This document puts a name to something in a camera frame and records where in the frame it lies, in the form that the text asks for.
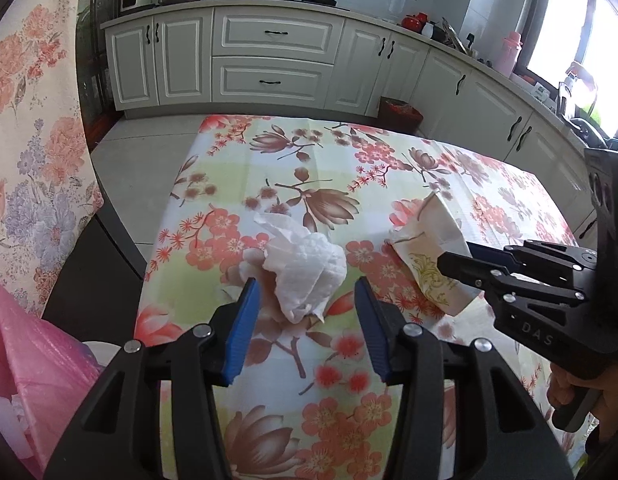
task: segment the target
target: kitchen cabinet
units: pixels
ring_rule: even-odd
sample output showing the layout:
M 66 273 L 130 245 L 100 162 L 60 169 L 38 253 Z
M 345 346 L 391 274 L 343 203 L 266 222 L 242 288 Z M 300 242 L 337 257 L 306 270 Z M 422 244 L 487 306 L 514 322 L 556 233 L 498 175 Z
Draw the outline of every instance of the kitchen cabinet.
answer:
M 153 32 L 151 16 L 106 29 L 116 110 L 158 106 Z
M 219 7 L 213 56 L 283 57 L 333 64 L 345 19 L 311 10 Z
M 154 17 L 153 46 L 161 105 L 211 102 L 213 9 Z
M 382 55 L 383 62 L 365 115 L 378 116 L 380 97 L 409 102 L 428 52 L 429 47 L 422 41 L 393 32 Z
M 583 155 L 535 114 L 505 162 L 538 177 L 572 231 L 593 211 Z
M 477 71 L 468 75 L 455 97 L 439 123 L 436 139 L 505 160 L 525 131 L 531 107 Z
M 438 139 L 438 126 L 445 115 L 454 112 L 456 91 L 460 91 L 471 67 L 461 60 L 431 48 L 409 104 L 424 120 L 419 131 L 429 139 Z
M 214 103 L 323 108 L 332 65 L 271 57 L 213 58 Z
M 573 232 L 580 247 L 598 250 L 598 215 L 595 211 Z
M 383 54 L 389 52 L 390 36 L 386 28 L 347 20 L 327 93 L 327 110 L 367 112 Z

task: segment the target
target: floral curtain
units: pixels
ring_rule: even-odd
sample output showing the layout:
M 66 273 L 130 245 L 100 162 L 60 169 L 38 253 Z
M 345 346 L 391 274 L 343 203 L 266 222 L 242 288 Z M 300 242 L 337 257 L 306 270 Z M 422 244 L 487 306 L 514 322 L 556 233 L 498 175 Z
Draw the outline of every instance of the floral curtain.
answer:
M 14 0 L 0 22 L 0 283 L 41 315 L 102 205 L 78 102 L 78 0 Z

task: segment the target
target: screw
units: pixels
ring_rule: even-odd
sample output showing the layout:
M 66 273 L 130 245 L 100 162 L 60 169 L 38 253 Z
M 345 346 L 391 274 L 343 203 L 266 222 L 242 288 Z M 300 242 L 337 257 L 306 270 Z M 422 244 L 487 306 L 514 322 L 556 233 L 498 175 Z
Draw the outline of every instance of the screw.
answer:
M 196 325 L 193 328 L 193 335 L 202 339 L 205 337 L 209 337 L 212 333 L 211 327 L 209 325 Z
M 422 327 L 416 323 L 407 323 L 403 326 L 403 332 L 409 337 L 418 337 L 422 335 Z
M 140 341 L 136 341 L 135 339 L 127 341 L 125 343 L 125 346 L 123 346 L 125 352 L 127 352 L 128 354 L 135 354 L 136 352 L 138 352 L 138 350 L 140 350 L 141 347 L 142 344 L 140 343 Z
M 473 346 L 478 352 L 490 352 L 493 348 L 491 341 L 484 337 L 479 337 L 473 342 Z

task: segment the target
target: tablecloth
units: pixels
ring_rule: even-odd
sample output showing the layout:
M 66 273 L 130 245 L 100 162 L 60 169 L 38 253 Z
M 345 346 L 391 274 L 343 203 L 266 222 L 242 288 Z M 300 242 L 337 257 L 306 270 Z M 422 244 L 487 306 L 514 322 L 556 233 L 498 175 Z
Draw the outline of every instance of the tablecloth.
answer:
M 534 175 L 468 150 L 308 119 L 216 115 L 201 124 L 148 263 L 136 337 L 148 345 L 172 341 L 208 321 L 248 277 L 259 280 L 261 310 L 243 372 L 215 394 L 236 478 L 367 480 L 384 470 L 401 390 L 373 373 L 353 308 L 361 275 L 379 298 L 442 340 L 489 338 L 550 419 L 548 362 L 497 332 L 484 298 L 445 316 L 427 298 L 435 283 L 421 290 L 388 246 L 389 230 L 406 224 L 432 190 L 467 241 L 497 248 L 529 238 L 575 244 Z M 275 275 L 262 269 L 269 235 L 253 221 L 256 212 L 289 215 L 345 249 L 347 278 L 324 324 L 307 317 L 293 325 L 282 316 Z M 168 428 L 168 387 L 162 398 Z M 586 429 L 555 430 L 572 465 L 583 455 Z M 447 383 L 441 478 L 452 475 L 454 446 L 454 389 Z M 168 430 L 163 466 L 174 478 Z

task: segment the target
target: pink thermos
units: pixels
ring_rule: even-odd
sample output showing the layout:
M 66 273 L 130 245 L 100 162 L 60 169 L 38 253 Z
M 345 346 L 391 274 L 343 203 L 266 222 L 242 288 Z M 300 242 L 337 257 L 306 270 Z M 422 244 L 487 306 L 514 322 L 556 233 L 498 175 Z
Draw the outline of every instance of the pink thermos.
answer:
M 520 34 L 518 32 L 510 32 L 502 43 L 502 50 L 500 50 L 500 54 L 493 64 L 493 68 L 506 78 L 511 77 L 511 73 L 516 66 L 516 62 L 518 62 L 518 56 L 521 50 L 522 43 L 520 42 Z

